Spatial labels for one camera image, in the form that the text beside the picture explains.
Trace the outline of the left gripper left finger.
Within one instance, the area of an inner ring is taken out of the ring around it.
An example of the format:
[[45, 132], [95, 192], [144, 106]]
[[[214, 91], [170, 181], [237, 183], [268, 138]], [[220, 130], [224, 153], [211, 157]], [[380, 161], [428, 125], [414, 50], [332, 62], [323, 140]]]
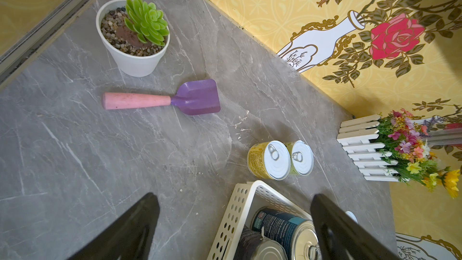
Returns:
[[147, 193], [71, 260], [146, 260], [160, 216], [157, 196]]

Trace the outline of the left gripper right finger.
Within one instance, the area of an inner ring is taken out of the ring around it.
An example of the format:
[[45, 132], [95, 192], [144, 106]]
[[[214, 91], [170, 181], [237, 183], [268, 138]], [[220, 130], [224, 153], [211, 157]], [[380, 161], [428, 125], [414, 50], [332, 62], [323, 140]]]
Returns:
[[397, 260], [324, 194], [316, 194], [310, 214], [323, 260]]

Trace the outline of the large blue can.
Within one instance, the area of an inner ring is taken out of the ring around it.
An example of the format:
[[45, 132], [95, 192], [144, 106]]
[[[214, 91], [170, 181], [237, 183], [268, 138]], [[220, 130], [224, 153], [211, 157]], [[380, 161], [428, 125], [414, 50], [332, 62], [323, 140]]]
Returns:
[[312, 220], [264, 207], [256, 212], [250, 229], [278, 242], [290, 260], [322, 259]]

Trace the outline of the dark red label can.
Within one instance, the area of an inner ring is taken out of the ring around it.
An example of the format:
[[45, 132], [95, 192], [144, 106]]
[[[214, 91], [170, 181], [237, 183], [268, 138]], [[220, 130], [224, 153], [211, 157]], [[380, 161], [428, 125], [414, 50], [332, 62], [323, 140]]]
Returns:
[[235, 260], [287, 260], [285, 249], [276, 241], [244, 226]]

